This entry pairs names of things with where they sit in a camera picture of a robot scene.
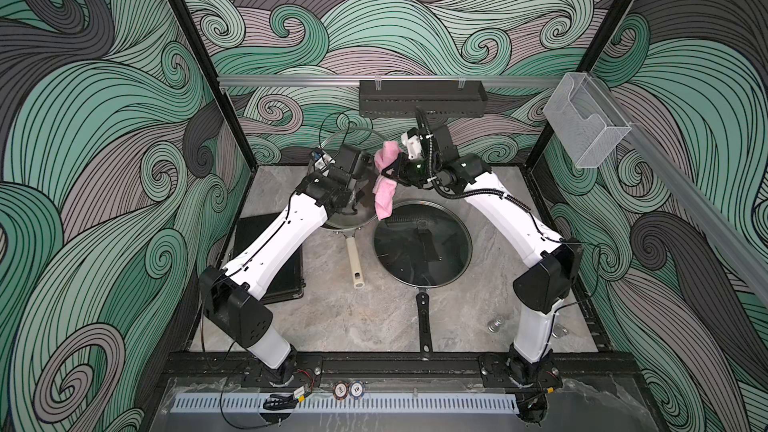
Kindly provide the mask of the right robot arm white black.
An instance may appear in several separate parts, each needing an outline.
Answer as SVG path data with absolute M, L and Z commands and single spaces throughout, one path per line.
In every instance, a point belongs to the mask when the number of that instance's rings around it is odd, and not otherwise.
M 432 189 L 446 200 L 466 201 L 528 267 L 513 281 L 521 312 L 510 360 L 521 375 L 531 375 L 549 359 L 556 314 L 571 293 L 583 246 L 546 226 L 478 156 L 469 154 L 443 164 L 438 158 L 435 151 L 424 151 L 414 160 L 400 153 L 382 175 L 404 186 Z

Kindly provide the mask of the pink fluffy cloth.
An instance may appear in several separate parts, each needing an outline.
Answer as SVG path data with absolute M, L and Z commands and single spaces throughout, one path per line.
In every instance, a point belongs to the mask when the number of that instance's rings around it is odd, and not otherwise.
M 379 221 L 391 216 L 397 188 L 397 182 L 384 177 L 382 172 L 386 167 L 394 164 L 400 152 L 401 149 L 395 141 L 385 141 L 382 148 L 374 155 L 374 165 L 379 176 L 373 187 L 373 193 L 375 213 Z

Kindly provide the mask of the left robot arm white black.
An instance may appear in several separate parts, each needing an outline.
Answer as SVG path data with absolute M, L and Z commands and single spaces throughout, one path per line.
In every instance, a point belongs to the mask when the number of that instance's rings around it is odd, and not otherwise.
M 295 348 L 273 325 L 262 302 L 284 264 L 316 230 L 336 215 L 351 216 L 373 196 L 375 170 L 347 172 L 337 166 L 306 175 L 286 207 L 243 252 L 199 277 L 204 316 L 242 349 L 286 382 L 295 369 Z

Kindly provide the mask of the large glass pot lid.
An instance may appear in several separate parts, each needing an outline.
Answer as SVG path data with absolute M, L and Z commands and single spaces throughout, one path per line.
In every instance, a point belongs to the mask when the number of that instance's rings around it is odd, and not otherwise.
M 465 223 L 443 205 L 406 200 L 378 222 L 373 247 L 379 263 L 406 285 L 431 289 L 455 282 L 468 269 L 473 243 Z

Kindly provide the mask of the small glass pot lid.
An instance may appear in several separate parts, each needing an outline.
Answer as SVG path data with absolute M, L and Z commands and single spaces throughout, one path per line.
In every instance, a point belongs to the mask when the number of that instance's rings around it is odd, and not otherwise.
M 309 172 L 332 175 L 350 190 L 348 204 L 333 218 L 365 222 L 375 215 L 373 187 L 379 173 L 373 156 L 384 142 L 385 137 L 373 129 L 347 127 L 322 139 L 310 152 Z

